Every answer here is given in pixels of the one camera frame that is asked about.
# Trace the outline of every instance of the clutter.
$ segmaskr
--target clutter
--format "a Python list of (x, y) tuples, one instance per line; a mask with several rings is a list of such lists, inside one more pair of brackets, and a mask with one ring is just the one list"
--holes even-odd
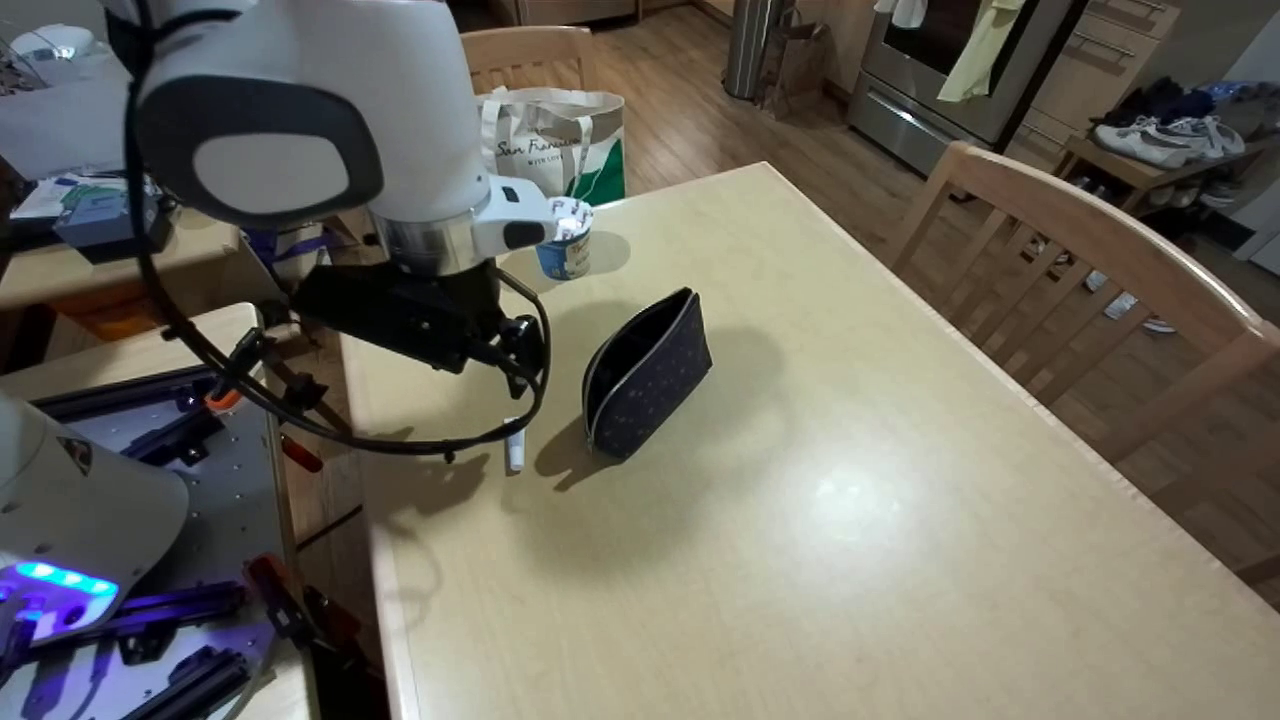
[(480, 98), (480, 161), (486, 171), (523, 177), (560, 218), (555, 245), (541, 245), (543, 277), (589, 271), (589, 218), (627, 198), (625, 98), (570, 87), (494, 87)]
[(124, 169), (124, 80), (0, 98), (0, 157), (25, 177)]
[(771, 86), (762, 87), (762, 107), (789, 116), (820, 98), (828, 63), (833, 63), (833, 28), (820, 20), (803, 20), (793, 12)]
[(1002, 43), (1023, 12), (1023, 0), (988, 0), (978, 5), (978, 15), (972, 25), (972, 38), (952, 63), (943, 87), (934, 99), (962, 105), (976, 98), (993, 98), (997, 59), (1002, 56)]
[(893, 28), (922, 28), (926, 15), (926, 0), (874, 0), (874, 12), (887, 15)]
[(33, 86), (72, 86), (112, 74), (112, 51), (76, 25), (40, 25), (7, 43), (11, 68)]
[(785, 28), (796, 15), (796, 0), (741, 0), (730, 5), (730, 38), (725, 59), (725, 93), (759, 105), (785, 49)]
[(1156, 80), (1119, 99), (1097, 119), (1091, 140), (1108, 154), (1156, 164), (1219, 164), (1248, 154), (1248, 135), (1271, 133), (1280, 119), (1280, 87), (1269, 86), (1209, 86), (1184, 93), (1173, 80)]
[[(209, 373), (144, 376), (43, 402), (40, 413), (72, 437), (118, 449), (184, 417), (211, 386)], [(270, 417), (252, 403), (223, 417), (223, 429), (202, 440), (209, 455), (173, 473), (173, 485), (186, 487), (190, 514), (184, 514), (167, 557), (96, 633), (26, 645), (0, 686), (0, 717), (33, 717), (26, 707), (40, 717), (133, 717), (146, 699), (173, 717), (211, 717), (211, 704), (219, 704), (215, 717), (235, 717), (223, 707), (242, 704), (242, 679), (262, 675), (275, 647), (270, 607), (240, 579), (242, 561), (285, 553), (270, 437)], [(240, 674), (196, 674), (202, 647), (235, 658)]]
[[(167, 200), (146, 190), (144, 218), (151, 247), (167, 245)], [(118, 177), (61, 171), (43, 177), (11, 212), (7, 212), (7, 251), (67, 245), (82, 262), (105, 266), (134, 251), (127, 192)]]

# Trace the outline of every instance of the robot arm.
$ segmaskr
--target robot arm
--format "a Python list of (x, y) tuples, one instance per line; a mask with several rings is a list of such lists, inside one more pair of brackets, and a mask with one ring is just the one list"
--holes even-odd
[[(523, 182), (480, 171), (480, 126), (443, 0), (167, 0), (134, 98), (146, 171), (178, 200), (278, 229), (368, 204), (388, 251), (424, 277), (548, 241)], [(109, 0), (138, 28), (133, 0)]]
[(161, 190), (240, 229), (338, 209), (375, 219), (388, 266), (316, 269), (290, 297), (298, 315), (448, 373), (494, 366), (512, 393), (541, 393), (548, 330), (500, 314), (493, 262), (550, 241), (555, 212), (534, 184), (480, 169), (443, 0), (105, 5)]

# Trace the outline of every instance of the shoe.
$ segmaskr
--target shoe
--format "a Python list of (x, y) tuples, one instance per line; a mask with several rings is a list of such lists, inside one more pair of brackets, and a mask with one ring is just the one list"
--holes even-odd
[(1184, 135), (1163, 135), (1151, 119), (1117, 127), (1117, 126), (1097, 126), (1091, 140), (1102, 144), (1108, 154), (1156, 164), (1156, 169), (1184, 169), (1196, 161), (1191, 140)]
[(1168, 209), (1191, 209), (1199, 200), (1199, 184), (1173, 190)]
[(1137, 93), (1126, 93), (1108, 116), (1098, 116), (1098, 126), (1137, 126), (1137, 119), (1143, 119), (1143, 116), (1156, 116), (1160, 107), (1168, 107), (1168, 105), (1175, 105), (1175, 99), (1184, 99), (1186, 93), (1175, 86), (1175, 80), (1168, 80), (1168, 78), (1160, 78), (1156, 86), (1147, 86), (1147, 87), (1137, 87)]
[(1151, 204), (1151, 209), (1173, 209), (1173, 204), (1175, 204), (1175, 190), (1151, 190), (1151, 192), (1147, 192), (1147, 204)]
[(1184, 140), (1196, 157), (1196, 164), (1215, 164), (1227, 157), (1243, 157), (1241, 133), (1215, 126), (1212, 116), (1184, 116), (1160, 127), (1163, 135)]
[(1199, 204), (1215, 209), (1215, 212), (1230, 212), (1248, 200), (1248, 190), (1227, 182), (1227, 177), (1215, 177), (1199, 190)]

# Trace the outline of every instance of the kitchen cabinet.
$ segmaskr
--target kitchen cabinet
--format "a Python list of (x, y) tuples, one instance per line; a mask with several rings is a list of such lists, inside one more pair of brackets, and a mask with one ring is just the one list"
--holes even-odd
[(1175, 15), (1168, 0), (1088, 0), (1002, 154), (1055, 169), (1062, 144), (1131, 93)]
[(851, 93), (854, 74), (867, 51), (867, 41), (870, 41), (874, 12), (870, 12), (870, 5), (840, 5), (837, 0), (837, 5), (820, 5), (814, 15), (833, 25), (833, 43), (837, 43), (833, 86), (840, 93)]

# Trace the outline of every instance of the white robot link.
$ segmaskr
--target white robot link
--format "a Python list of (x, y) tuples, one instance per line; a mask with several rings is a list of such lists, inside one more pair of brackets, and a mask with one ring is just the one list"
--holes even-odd
[[(133, 135), (161, 190), (240, 229), (370, 212), (388, 266), (316, 269), (296, 314), (432, 368), (494, 366), (512, 393), (534, 386), (541, 395), (548, 330), (500, 314), (493, 262), (550, 241), (555, 218), (534, 184), (480, 171), (448, 5), (105, 5), (112, 49), (134, 74)], [(184, 517), (173, 473), (0, 395), (0, 619), (35, 614), (35, 639), (100, 623)]]

